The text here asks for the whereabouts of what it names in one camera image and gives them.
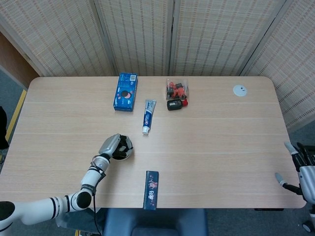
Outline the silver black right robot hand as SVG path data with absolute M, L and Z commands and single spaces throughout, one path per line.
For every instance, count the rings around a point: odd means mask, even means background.
M 288 184 L 280 173 L 275 173 L 279 185 L 297 195 L 309 204 L 315 204 L 315 147 L 296 143 L 297 147 L 290 142 L 284 145 L 292 157 L 293 164 L 298 174 L 299 186 Z

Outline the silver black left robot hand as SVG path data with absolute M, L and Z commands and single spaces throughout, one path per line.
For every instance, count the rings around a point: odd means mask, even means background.
M 110 160 L 125 160 L 133 153 L 133 145 L 128 136 L 115 134 L 105 140 L 99 150 L 99 155 Z

